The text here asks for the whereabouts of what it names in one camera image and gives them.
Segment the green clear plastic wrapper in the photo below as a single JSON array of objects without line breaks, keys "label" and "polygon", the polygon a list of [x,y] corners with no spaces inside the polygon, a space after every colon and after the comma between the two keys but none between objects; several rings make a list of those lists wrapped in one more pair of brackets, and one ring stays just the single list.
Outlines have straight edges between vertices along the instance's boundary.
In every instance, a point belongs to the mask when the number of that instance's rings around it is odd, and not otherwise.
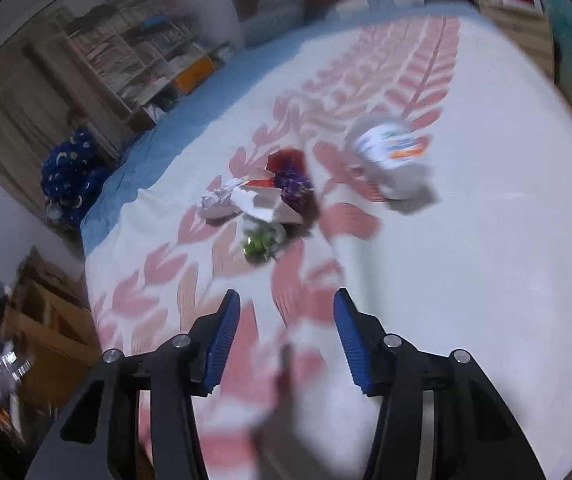
[{"label": "green clear plastic wrapper", "polygon": [[242,227],[242,249],[250,263],[262,263],[272,259],[287,240],[287,232],[278,222],[265,222],[245,216]]}]

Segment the red white torn wrapper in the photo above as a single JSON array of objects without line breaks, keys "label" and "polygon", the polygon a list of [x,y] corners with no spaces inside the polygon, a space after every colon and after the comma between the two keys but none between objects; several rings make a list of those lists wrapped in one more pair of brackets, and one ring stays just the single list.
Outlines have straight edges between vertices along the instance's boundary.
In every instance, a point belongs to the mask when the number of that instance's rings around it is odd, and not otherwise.
[{"label": "red white torn wrapper", "polygon": [[280,198],[280,189],[274,184],[275,175],[285,170],[296,170],[309,177],[303,151],[282,148],[269,155],[265,167],[257,170],[233,191],[232,199],[240,212],[265,222],[280,224],[306,222],[313,209],[314,195],[306,211],[298,212],[286,205]]}]

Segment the purple candy wrapper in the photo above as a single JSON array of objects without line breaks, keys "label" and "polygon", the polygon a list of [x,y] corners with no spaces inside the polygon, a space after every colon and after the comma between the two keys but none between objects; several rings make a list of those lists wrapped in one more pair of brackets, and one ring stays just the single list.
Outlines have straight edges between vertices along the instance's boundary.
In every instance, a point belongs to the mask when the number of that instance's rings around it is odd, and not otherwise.
[{"label": "purple candy wrapper", "polygon": [[282,201],[293,210],[306,211],[313,200],[313,186],[306,174],[296,170],[278,172],[274,177],[274,184],[280,189]]}]

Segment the white yogurt cup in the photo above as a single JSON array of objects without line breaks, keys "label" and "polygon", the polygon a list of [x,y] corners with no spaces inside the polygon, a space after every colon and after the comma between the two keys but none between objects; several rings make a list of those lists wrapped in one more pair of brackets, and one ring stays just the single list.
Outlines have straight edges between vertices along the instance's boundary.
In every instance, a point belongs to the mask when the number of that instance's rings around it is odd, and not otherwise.
[{"label": "white yogurt cup", "polygon": [[438,200],[428,154],[431,143],[430,134],[414,131],[405,119],[367,113],[348,129],[342,157],[376,186],[393,210],[415,214]]}]

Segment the wooden desk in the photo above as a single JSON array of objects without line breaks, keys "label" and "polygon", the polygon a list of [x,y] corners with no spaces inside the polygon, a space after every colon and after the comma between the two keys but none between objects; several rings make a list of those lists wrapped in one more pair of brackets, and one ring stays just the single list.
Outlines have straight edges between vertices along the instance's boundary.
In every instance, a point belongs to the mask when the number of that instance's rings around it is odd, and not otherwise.
[{"label": "wooden desk", "polygon": [[36,406],[66,404],[100,359],[85,288],[32,247],[17,270],[1,332],[26,352],[31,368],[19,387]]}]

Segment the dark blue star-pattern cloth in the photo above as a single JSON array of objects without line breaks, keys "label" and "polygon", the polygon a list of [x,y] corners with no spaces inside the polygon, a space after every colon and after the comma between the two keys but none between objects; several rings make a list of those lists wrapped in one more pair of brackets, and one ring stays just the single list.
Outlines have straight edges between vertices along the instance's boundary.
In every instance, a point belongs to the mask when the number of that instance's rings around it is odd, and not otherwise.
[{"label": "dark blue star-pattern cloth", "polygon": [[88,128],[79,127],[43,163],[41,188],[47,219],[77,229],[111,175]]}]

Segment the white bookshelf with books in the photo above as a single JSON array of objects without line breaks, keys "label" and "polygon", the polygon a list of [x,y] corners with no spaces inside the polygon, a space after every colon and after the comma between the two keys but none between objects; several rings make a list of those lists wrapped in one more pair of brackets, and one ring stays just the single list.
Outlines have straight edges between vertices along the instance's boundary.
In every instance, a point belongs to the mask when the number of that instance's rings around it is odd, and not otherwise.
[{"label": "white bookshelf with books", "polygon": [[134,131],[159,122],[234,53],[176,0],[104,0],[84,13],[61,6],[52,20]]}]

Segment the beige curtain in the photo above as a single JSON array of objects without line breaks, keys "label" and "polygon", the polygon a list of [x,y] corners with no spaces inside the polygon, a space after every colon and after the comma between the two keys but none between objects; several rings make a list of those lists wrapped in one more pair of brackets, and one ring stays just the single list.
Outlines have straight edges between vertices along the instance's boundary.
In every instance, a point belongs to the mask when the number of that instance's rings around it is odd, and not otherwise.
[{"label": "beige curtain", "polygon": [[98,144],[117,157],[128,133],[70,47],[55,40],[0,50],[0,185],[38,217],[43,162],[72,133],[72,116],[86,119]]}]

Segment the plaid grey pillow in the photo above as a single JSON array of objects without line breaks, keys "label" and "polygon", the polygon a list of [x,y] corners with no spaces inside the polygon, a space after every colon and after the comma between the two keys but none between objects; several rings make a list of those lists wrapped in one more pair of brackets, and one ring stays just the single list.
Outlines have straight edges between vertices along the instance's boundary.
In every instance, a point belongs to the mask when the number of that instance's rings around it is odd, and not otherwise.
[{"label": "plaid grey pillow", "polygon": [[254,48],[303,25],[306,0],[259,0],[257,12],[240,23],[244,46]]}]

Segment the white pillow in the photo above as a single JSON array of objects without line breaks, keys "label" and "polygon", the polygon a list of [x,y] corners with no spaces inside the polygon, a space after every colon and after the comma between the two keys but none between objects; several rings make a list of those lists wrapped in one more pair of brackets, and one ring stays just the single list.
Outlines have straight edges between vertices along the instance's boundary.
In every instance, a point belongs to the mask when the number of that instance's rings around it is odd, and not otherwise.
[{"label": "white pillow", "polygon": [[341,18],[375,10],[390,10],[423,6],[425,0],[340,0],[329,10]]}]

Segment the beige wooden nightstand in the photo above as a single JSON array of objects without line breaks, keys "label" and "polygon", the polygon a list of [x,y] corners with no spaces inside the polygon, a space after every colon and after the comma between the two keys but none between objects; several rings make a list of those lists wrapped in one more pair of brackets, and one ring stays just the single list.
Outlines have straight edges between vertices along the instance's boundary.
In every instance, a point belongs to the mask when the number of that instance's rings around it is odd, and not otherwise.
[{"label": "beige wooden nightstand", "polygon": [[483,16],[526,52],[551,80],[555,79],[555,49],[548,17],[534,0],[477,0]]}]

